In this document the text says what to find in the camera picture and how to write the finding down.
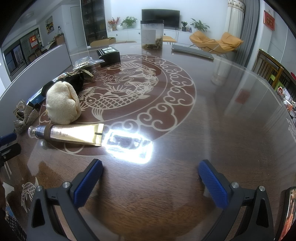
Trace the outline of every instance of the glossy tabletop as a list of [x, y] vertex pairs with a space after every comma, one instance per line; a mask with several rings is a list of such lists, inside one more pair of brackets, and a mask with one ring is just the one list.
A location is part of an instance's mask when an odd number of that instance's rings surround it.
[[[22, 227], [36, 185], [71, 181], [93, 158], [104, 173], [79, 211], [101, 241], [201, 240], [222, 211], [198, 176], [203, 159], [230, 182], [265, 186], [275, 223], [280, 193], [296, 184], [296, 129], [269, 84], [215, 55], [113, 46], [121, 63], [92, 69], [75, 122], [104, 123], [102, 147], [18, 136], [22, 152], [1, 173], [15, 189], [7, 199]], [[88, 55], [98, 58], [90, 49], [71, 59]], [[43, 106], [34, 125], [48, 123]]]

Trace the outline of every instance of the orange chair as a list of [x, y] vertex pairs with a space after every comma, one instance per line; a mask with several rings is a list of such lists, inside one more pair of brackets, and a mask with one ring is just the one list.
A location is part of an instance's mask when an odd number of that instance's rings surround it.
[[208, 38], [201, 31], [193, 33], [189, 36], [189, 39], [193, 45], [197, 46], [200, 50], [216, 55], [231, 52], [244, 42], [227, 32], [225, 32], [218, 41]]

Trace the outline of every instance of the cream knitted object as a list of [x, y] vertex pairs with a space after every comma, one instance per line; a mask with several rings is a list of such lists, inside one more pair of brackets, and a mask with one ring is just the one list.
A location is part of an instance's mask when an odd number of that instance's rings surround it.
[[67, 125], [77, 120], [81, 107], [73, 86], [68, 82], [55, 83], [46, 94], [46, 110], [56, 124]]

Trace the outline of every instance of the tv screen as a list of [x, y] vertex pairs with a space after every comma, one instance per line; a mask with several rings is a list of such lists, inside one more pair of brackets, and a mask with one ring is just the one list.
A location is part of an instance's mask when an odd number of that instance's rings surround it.
[[163, 20], [165, 27], [178, 28], [180, 11], [169, 9], [142, 9], [142, 20]]

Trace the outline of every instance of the dried herb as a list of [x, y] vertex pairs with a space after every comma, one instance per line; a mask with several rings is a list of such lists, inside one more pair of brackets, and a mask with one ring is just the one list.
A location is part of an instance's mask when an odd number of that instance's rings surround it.
[[155, 44], [143, 44], [143, 49], [161, 49], [163, 47], [163, 38], [156, 39]]

